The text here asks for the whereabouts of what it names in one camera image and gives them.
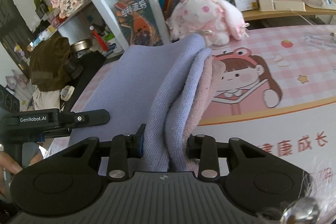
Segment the person's left hand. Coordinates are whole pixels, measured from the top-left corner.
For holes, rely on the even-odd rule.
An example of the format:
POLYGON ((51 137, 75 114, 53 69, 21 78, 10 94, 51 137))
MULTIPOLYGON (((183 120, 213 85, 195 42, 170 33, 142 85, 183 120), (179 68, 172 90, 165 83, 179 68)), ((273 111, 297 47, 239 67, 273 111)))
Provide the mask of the person's left hand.
MULTIPOLYGON (((1 151, 1 195, 6 197, 6 186, 4 179, 4 170, 8 170, 12 174, 17 174, 23 168, 7 153, 1 151)), ((37 151, 35 156, 30 160, 30 165, 33 165, 39 161, 43 160, 43 155, 40 150, 37 151)))

